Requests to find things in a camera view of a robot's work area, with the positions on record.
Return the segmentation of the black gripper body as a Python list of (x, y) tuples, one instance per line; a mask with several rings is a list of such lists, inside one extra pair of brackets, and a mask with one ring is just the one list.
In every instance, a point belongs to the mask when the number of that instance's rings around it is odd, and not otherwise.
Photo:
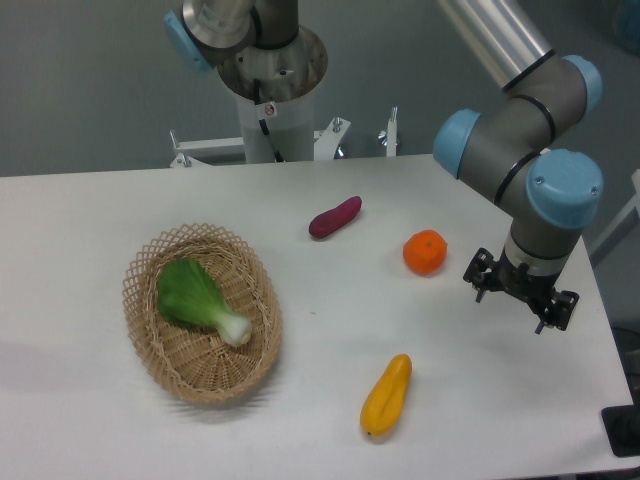
[(502, 291), (526, 303), (532, 311), (545, 311), (551, 306), (558, 277), (558, 273), (530, 274), (527, 263), (514, 266), (505, 255), (485, 273), (486, 287), (490, 291)]

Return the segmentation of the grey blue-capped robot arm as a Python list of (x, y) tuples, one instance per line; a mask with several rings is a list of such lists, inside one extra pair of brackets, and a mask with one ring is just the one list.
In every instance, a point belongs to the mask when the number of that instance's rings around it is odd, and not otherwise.
[[(557, 55), (514, 1), (441, 9), (507, 97), (489, 115), (451, 115), (432, 148), (446, 171), (512, 219), (500, 256), (480, 249), (464, 278), (479, 294), (527, 304), (541, 327), (565, 329), (579, 297), (555, 283), (596, 214), (603, 177), (588, 156), (553, 142), (597, 105), (601, 76), (579, 56)], [(328, 55), (300, 24), (296, 2), (184, 1), (163, 23), (183, 61), (216, 70), (235, 97), (248, 162), (334, 157), (347, 124), (312, 127)]]

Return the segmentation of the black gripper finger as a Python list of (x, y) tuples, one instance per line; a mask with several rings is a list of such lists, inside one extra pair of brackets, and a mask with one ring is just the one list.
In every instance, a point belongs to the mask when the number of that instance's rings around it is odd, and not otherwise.
[(476, 303), (480, 303), (487, 292), (496, 290), (495, 266), (493, 255), (485, 248), (479, 248), (465, 270), (463, 280), (476, 291)]
[(568, 290), (553, 291), (550, 295), (535, 299), (533, 312), (539, 318), (535, 334), (541, 334), (545, 328), (566, 331), (579, 299), (578, 293)]

